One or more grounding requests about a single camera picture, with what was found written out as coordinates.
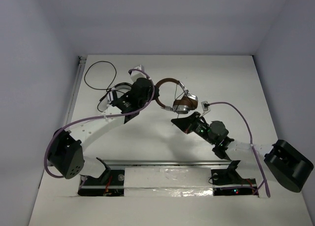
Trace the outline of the brown silver headphones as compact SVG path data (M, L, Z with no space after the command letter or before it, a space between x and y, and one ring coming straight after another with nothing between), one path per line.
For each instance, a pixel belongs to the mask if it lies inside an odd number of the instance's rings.
M161 79L155 84L155 88L160 89L160 87L165 83L174 83L180 86L181 89L183 90L183 96L180 99L175 98L172 106L167 106L163 104L157 97L156 103L160 106L160 108L181 115L188 114L190 111L195 110L198 107L198 97L190 93L190 91L185 87L185 85L175 78Z

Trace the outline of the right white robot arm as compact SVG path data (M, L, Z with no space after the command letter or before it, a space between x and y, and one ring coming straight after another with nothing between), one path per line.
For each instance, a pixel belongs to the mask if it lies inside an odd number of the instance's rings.
M263 178L275 179L285 189L299 193L314 169L313 163L285 140L269 145L240 142L228 136L223 122L207 123L199 112L171 123L185 134L197 134L212 145L219 159L230 162L226 169L211 171L212 183L217 186L246 183L255 178L254 168L258 167Z

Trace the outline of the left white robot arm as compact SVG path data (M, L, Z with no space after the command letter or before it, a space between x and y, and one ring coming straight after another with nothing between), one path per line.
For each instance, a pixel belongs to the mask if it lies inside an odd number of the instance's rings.
M102 114L74 121L57 130L44 155L44 169L53 178L72 179L77 175L99 184L109 180L109 166L99 157L86 157L88 147L111 130L139 115L152 100L157 89L150 78L138 77L105 93L107 104Z

